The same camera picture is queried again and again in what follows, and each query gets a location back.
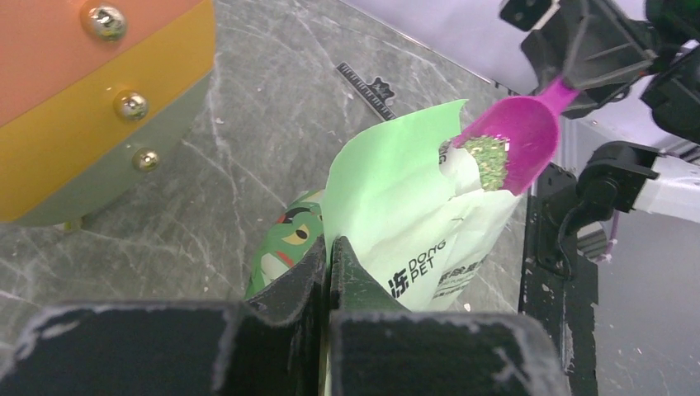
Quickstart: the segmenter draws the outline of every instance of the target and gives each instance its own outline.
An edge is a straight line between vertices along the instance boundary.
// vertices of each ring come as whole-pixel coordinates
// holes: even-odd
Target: green litter granules
[[[508,161],[508,141],[481,136],[467,140],[462,147],[474,157],[479,166],[481,187],[486,191],[501,188],[507,175],[505,164]]]

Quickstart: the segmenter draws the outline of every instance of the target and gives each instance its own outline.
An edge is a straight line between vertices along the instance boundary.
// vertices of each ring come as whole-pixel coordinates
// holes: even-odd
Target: black bracket
[[[700,144],[700,47],[655,76],[641,100],[662,130]]]
[[[538,184],[543,197],[537,221],[537,263],[557,276],[575,276],[576,233],[595,221],[608,220],[614,210],[629,212],[659,156],[656,148],[615,141],[596,149],[578,181],[550,166]]]

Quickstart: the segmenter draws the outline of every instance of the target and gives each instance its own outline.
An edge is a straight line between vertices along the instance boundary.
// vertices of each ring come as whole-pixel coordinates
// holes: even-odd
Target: black ruler
[[[386,100],[395,95],[391,91],[388,83],[381,81],[381,78],[377,77],[374,79],[374,82],[367,84],[362,81],[360,76],[345,62],[336,66],[336,69],[348,80],[352,88],[360,94],[362,100],[365,101],[372,111],[382,120],[388,121],[397,118],[396,114],[386,105]]]

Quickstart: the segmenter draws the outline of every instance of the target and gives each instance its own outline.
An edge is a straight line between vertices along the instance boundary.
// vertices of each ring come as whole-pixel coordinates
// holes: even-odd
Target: orange container
[[[4,4],[0,222],[78,219],[156,168],[201,108],[214,30],[211,0]]]

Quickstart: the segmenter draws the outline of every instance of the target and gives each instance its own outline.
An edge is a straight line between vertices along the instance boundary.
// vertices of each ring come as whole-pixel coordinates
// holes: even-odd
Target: black clamp
[[[571,173],[561,171],[560,176],[570,181],[542,205],[537,263],[560,277],[573,279],[575,260],[570,257],[575,245],[565,239],[588,224],[609,220],[614,210],[632,210],[646,180],[659,176],[651,170],[658,156],[655,148],[609,142],[593,153],[578,182]]]
[[[360,266],[345,237],[333,244],[330,268],[320,237],[247,301],[45,308],[9,363],[3,396],[311,395],[324,393],[329,370],[332,395],[570,394],[540,323],[410,312]]]

